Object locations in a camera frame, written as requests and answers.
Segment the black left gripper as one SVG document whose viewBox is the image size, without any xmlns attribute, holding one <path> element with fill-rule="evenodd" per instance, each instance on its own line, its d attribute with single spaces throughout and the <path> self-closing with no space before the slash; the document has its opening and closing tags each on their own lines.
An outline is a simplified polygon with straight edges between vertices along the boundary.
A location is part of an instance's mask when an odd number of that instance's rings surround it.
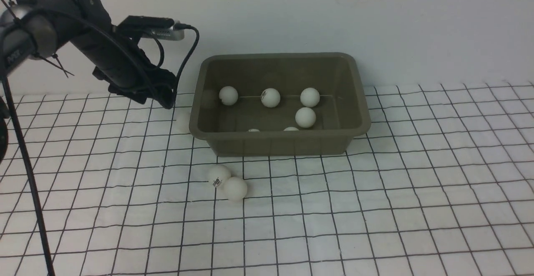
<svg viewBox="0 0 534 276">
<path fill-rule="evenodd" d="M 95 69 L 92 74 L 108 83 L 108 92 L 127 97 L 139 104 L 145 104 L 148 98 L 157 101 L 163 108 L 172 109 L 176 94 L 173 91 L 176 77 L 170 71 L 149 62 L 142 50 L 135 50 L 132 55 L 147 79 L 116 48 L 103 49 L 92 53 Z"/>
</svg>

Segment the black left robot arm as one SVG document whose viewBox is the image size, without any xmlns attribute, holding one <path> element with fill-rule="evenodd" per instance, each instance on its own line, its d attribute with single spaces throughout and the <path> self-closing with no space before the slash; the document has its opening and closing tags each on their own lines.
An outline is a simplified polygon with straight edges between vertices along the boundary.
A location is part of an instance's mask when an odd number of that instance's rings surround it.
<svg viewBox="0 0 534 276">
<path fill-rule="evenodd" d="M 1 15 L 1 76 L 25 59 L 44 60 L 71 43 L 91 61 L 112 94 L 171 109 L 177 78 L 151 63 L 141 38 L 181 40 L 172 18 L 130 15 L 113 25 L 101 0 L 16 0 Z"/>
</svg>

